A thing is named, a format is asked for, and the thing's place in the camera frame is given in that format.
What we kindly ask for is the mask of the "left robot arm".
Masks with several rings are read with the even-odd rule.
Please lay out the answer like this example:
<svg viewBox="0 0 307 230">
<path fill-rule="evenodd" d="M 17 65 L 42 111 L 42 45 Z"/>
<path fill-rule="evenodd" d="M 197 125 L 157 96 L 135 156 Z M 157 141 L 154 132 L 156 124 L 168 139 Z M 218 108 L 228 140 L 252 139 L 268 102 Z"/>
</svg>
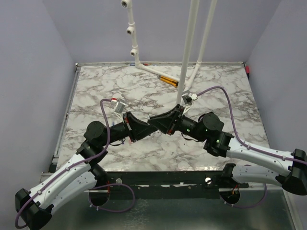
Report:
<svg viewBox="0 0 307 230">
<path fill-rule="evenodd" d="M 107 155 L 109 144 L 127 137 L 135 142 L 156 130 L 130 112 L 114 126 L 91 122 L 84 134 L 85 141 L 61 168 L 30 190 L 20 189 L 16 193 L 16 228 L 22 229 L 18 224 L 22 219 L 25 227 L 40 230 L 51 220 L 56 209 L 74 196 L 88 189 L 103 188 L 107 181 L 106 172 L 98 163 Z"/>
</svg>

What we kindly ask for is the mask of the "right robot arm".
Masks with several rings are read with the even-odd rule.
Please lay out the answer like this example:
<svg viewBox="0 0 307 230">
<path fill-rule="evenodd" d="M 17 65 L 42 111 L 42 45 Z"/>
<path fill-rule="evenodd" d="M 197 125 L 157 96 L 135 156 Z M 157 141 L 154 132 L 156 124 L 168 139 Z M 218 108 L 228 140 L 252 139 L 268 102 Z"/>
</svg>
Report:
<svg viewBox="0 0 307 230">
<path fill-rule="evenodd" d="M 239 137 L 224 132 L 224 123 L 213 112 L 201 115 L 194 121 L 184 114 L 184 108 L 176 105 L 169 112 L 152 116 L 148 123 L 164 134 L 181 132 L 199 142 L 216 157 L 229 157 L 248 161 L 274 174 L 274 182 L 287 192 L 307 194 L 307 154 L 301 149 L 281 151 L 253 145 Z"/>
</svg>

